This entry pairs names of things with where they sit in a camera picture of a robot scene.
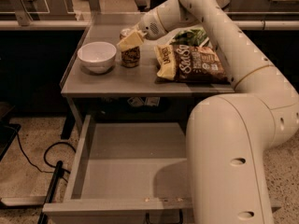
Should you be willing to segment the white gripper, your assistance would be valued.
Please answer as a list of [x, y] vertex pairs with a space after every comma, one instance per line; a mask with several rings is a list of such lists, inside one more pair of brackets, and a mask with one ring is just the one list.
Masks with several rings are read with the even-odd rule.
[[146, 13], [141, 18], [137, 27], [140, 31], [136, 29], [123, 29], [121, 31], [121, 40], [117, 44], [120, 51], [141, 46], [144, 43], [144, 34], [148, 40], [157, 40], [167, 34], [156, 8]]

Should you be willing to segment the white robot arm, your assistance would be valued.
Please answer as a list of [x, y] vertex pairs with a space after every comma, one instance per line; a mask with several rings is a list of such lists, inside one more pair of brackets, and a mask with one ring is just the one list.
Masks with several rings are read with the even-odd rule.
[[263, 153], [299, 128], [298, 93], [216, 0], [168, 0], [118, 44], [128, 50], [192, 22], [203, 25], [233, 93], [200, 102], [186, 146], [195, 224], [274, 224]]

